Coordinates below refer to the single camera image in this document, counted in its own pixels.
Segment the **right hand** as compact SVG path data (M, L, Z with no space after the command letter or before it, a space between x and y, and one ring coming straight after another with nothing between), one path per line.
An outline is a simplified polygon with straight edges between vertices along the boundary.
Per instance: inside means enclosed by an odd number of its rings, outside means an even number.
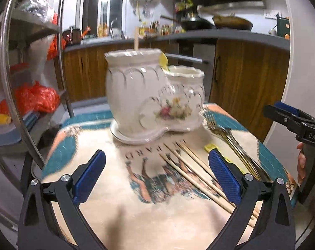
M298 183L301 184L302 181L304 180L304 178L306 177L306 157L304 155L304 144L302 142L300 142L297 145L297 149L299 150L299 154L297 157L297 172L298 172Z

